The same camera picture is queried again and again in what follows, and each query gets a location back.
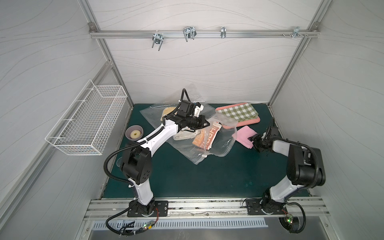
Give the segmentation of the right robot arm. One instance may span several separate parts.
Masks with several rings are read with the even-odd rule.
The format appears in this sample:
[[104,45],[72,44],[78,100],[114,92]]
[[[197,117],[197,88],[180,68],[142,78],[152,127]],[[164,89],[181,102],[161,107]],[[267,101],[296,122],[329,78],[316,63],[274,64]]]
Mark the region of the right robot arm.
[[321,150],[284,139],[278,133],[278,127],[269,127],[264,134],[248,138],[258,152],[269,150],[288,158],[285,177],[267,189],[260,200],[259,205],[267,214],[283,208],[288,199],[300,191],[322,186],[326,182]]

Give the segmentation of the pink towel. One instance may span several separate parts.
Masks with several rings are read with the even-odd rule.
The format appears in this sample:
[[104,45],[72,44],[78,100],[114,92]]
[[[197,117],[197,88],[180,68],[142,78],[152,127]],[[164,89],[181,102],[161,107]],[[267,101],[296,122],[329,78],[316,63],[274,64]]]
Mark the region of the pink towel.
[[233,138],[247,149],[252,149],[253,141],[250,141],[249,138],[255,136],[256,134],[257,132],[249,126],[244,126],[236,132],[236,136],[233,134]]

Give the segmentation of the orange lettered towel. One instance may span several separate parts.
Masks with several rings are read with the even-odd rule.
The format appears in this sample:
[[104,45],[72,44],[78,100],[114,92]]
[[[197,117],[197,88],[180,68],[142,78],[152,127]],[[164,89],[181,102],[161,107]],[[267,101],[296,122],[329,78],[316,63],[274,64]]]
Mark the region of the orange lettered towel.
[[222,125],[219,122],[212,122],[194,138],[193,145],[203,150],[210,150],[221,128]]

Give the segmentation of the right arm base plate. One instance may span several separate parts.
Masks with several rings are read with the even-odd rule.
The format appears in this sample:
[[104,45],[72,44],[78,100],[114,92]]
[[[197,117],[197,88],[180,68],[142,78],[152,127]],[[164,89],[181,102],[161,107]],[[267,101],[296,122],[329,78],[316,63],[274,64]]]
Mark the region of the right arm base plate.
[[263,200],[261,198],[247,198],[242,206],[246,208],[248,215],[284,215],[285,204],[274,200]]

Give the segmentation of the clear plastic vacuum bag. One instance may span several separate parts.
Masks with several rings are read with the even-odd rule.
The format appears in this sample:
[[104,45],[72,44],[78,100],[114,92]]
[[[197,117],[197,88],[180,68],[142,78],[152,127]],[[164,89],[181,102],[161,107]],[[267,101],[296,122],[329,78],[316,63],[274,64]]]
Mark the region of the clear plastic vacuum bag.
[[[202,104],[203,110],[200,114],[206,117],[210,126],[195,131],[185,128],[167,142],[196,165],[209,155],[226,156],[235,143],[238,122],[216,112],[207,103],[206,98],[201,96],[194,84],[186,86],[186,90],[192,102]],[[181,92],[169,94],[159,103],[141,110],[141,114],[152,127],[159,127],[162,122],[161,117],[170,113],[177,106],[180,98]]]

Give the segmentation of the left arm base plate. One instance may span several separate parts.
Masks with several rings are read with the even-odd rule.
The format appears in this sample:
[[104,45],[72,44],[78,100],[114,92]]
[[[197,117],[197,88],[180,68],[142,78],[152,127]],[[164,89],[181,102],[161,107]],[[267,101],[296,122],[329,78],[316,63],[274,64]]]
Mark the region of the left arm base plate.
[[127,213],[128,217],[166,217],[168,215],[168,201],[152,200],[148,205],[131,201]]

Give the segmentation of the white patterned towel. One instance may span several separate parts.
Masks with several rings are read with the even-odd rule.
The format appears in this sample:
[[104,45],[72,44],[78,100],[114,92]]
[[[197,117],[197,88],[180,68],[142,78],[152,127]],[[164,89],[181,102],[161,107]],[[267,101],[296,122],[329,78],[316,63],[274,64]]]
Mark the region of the white patterned towel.
[[194,132],[180,131],[179,133],[173,136],[173,140],[181,141],[181,140],[194,139],[199,133],[200,133],[200,130],[196,130]]

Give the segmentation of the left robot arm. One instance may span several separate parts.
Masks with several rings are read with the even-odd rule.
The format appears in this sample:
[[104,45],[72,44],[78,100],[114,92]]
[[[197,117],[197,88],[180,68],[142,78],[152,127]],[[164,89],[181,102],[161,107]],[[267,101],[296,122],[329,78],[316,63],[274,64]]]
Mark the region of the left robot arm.
[[178,106],[162,117],[161,125],[148,136],[131,146],[122,158],[121,171],[133,184],[135,199],[148,206],[154,199],[150,186],[152,157],[166,141],[180,132],[196,133],[210,125],[201,111],[204,106],[198,102],[179,101]]

